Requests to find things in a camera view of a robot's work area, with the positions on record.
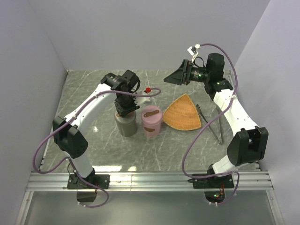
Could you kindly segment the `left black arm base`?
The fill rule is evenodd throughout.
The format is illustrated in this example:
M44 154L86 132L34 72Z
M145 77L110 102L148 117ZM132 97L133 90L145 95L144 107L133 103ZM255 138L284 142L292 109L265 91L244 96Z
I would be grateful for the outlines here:
M69 175L67 190L76 190L76 198L80 203L93 203L98 191L109 188L110 175L92 174L82 181L76 174Z

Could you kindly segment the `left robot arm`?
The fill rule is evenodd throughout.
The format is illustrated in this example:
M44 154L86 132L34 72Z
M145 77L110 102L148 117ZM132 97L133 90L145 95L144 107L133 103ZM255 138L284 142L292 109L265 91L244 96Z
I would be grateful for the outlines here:
M88 141L84 136L87 129L103 109L114 103L114 117L119 132L124 137L133 136L137 132L136 110L139 109L134 94L139 87L140 79L130 70L123 75L108 73L72 113L64 118L57 116L53 120L54 142L70 157L80 175L78 183L83 188L90 188L97 183L95 170L86 153Z

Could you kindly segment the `grey lid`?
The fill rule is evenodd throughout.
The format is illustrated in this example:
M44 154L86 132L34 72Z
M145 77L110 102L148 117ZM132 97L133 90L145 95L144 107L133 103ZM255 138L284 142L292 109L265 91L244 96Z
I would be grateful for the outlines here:
M118 124L122 124L122 125L127 125L130 123L133 123L136 120L136 112L130 112L129 114L127 114L125 117L121 117L117 112L114 116L115 121Z

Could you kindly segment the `pink lid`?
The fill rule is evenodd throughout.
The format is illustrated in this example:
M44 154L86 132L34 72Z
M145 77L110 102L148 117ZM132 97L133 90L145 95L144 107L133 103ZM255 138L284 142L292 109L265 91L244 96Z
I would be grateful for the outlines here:
M143 108L141 112L141 120L147 125L156 125L162 121L162 111L155 105L149 105Z

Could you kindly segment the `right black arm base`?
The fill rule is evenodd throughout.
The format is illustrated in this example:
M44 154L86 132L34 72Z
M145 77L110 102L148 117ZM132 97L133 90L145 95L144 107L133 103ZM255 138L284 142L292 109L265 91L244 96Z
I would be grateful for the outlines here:
M205 189L204 196L206 200L215 205L225 200L225 189L234 188L232 175L203 179L190 178L187 181L188 183L192 183L193 189Z

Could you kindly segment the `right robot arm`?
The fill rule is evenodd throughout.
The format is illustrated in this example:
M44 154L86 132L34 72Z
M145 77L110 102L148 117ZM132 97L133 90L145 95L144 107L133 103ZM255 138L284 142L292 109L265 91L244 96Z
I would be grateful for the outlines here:
M204 83L206 93L220 109L216 117L225 116L230 125L233 139L227 153L212 164L212 173L207 175L207 183L214 188L223 183L223 176L262 160L269 137L267 128L258 126L242 107L236 97L238 86L232 86L224 78L225 59L229 59L227 54L211 53L203 67L194 67L191 61L183 60L180 67L164 79L164 82L175 85Z

